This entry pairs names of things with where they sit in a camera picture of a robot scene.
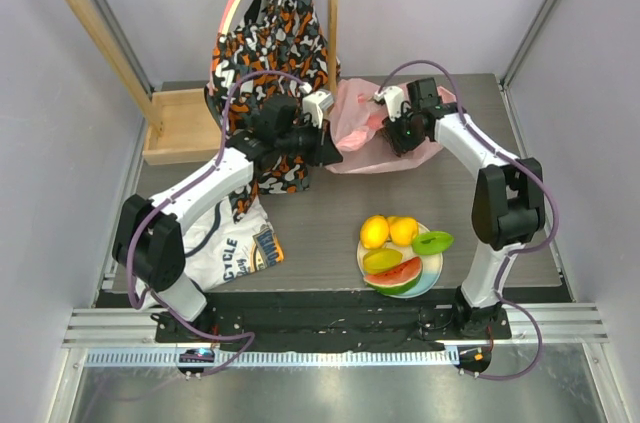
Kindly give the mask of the pink plastic bag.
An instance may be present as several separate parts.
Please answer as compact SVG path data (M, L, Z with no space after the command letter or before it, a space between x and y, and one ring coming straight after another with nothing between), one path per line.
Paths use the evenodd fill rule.
M329 113L332 140L343 157L327 169L336 174L376 174L416 168L441 146L429 140L399 157L379 131L386 107L371 100L379 86L360 78L342 80Z

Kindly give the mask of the wooden clothes rack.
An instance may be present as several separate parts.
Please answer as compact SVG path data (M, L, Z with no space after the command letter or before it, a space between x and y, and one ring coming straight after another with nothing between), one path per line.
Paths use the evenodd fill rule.
M220 132L202 87L226 0L65 0L124 84L148 128L151 165L210 158ZM328 4L328 87L337 86L338 0Z

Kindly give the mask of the orange fake fruit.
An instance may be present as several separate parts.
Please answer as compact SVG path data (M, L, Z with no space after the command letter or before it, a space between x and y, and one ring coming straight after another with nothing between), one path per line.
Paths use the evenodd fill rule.
M410 246L420 231L419 223L413 217L389 216L387 223L389 238L393 244L399 247Z

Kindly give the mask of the yellow fake lemon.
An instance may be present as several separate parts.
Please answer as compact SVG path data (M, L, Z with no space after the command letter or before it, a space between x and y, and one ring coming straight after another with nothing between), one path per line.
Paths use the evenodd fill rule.
M387 242L390 227L387 219L382 215L367 218L361 226L359 239L365 249L379 249Z

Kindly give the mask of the green fake fruit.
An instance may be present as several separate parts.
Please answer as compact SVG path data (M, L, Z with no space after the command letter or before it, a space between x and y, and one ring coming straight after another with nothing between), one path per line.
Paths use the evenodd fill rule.
M454 243L454 237L444 231L427 231L418 234L411 242L412 250L420 256L441 254Z

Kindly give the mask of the yellow green fake starfruit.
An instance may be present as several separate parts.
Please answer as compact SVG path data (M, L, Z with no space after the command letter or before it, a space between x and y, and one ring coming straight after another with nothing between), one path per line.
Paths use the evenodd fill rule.
M403 261L400 251L392 248L379 248L367 252L362 258L362 268L366 274L375 275L388 271Z

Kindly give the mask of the fake watermelon slice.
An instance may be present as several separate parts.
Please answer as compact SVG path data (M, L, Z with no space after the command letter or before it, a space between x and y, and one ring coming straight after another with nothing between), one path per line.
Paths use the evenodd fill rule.
M422 272L422 259L414 257L382 273L365 276L364 283L383 295L395 296L414 288Z

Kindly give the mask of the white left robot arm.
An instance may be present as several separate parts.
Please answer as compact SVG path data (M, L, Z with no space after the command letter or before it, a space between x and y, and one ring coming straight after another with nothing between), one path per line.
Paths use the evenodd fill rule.
M205 340L213 318L203 311L204 294L184 272L184 234L210 208L273 168L280 157L299 157L310 166L341 162L325 118L333 103L326 90L302 100L282 94L270 97L247 128L236 131L214 158L178 185L151 199L133 195L124 202L112 256L180 316L178 329L190 341Z

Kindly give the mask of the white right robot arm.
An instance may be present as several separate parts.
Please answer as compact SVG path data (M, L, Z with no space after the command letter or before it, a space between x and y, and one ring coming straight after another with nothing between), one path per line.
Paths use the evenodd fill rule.
M456 290L451 323L460 336L479 337L498 319L513 259L545 225L541 164L496 146L456 102L442 99L432 78L406 88L385 87L373 99L386 110L381 131L397 154L429 140L447 149L475 179L471 221L478 246Z

